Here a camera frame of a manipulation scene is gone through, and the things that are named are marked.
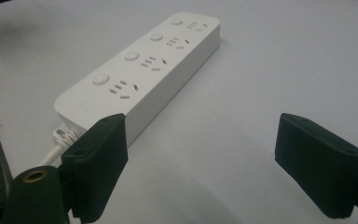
electrical outlet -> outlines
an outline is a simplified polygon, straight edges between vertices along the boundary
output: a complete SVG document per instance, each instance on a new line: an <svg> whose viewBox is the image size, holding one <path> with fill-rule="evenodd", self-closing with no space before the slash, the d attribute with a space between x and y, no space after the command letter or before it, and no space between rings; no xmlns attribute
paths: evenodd
<svg viewBox="0 0 358 224"><path fill-rule="evenodd" d="M123 113L130 144L219 43L218 19L177 13L61 94L55 109L68 128L82 133Z"/></svg>

power strip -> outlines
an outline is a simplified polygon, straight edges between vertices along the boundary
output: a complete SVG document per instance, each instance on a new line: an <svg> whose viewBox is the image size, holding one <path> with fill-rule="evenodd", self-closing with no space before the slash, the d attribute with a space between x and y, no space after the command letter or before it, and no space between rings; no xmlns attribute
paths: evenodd
<svg viewBox="0 0 358 224"><path fill-rule="evenodd" d="M55 109L81 133L123 113L128 145L219 47L220 21L177 13L61 94Z"/></svg>

white table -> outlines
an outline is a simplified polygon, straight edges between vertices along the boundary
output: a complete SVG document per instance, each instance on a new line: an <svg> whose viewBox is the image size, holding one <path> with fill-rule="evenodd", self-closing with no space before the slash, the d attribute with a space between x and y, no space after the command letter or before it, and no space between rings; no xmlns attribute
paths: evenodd
<svg viewBox="0 0 358 224"><path fill-rule="evenodd" d="M0 138L12 174L53 148L60 93L178 11L220 19L221 46L131 145L97 223L357 223L358 209L325 217L274 147L282 112L358 146L358 0L0 5Z"/></svg>

white surface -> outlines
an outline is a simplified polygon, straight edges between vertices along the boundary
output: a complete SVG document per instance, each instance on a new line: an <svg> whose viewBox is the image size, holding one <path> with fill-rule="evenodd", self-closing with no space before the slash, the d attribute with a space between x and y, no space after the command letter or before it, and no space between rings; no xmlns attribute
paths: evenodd
<svg viewBox="0 0 358 224"><path fill-rule="evenodd" d="M172 25L177 18L185 22ZM130 145L216 51L219 28L216 18L175 13L63 92L55 110L68 128L82 133L100 119L124 114ZM150 40L156 32L166 38Z"/></svg>
<svg viewBox="0 0 358 224"><path fill-rule="evenodd" d="M1 5L0 136L13 175L53 147L61 92L178 11L219 18L221 46L131 145L98 223L357 223L357 210L325 217L273 152L282 112L358 146L358 0Z"/></svg>

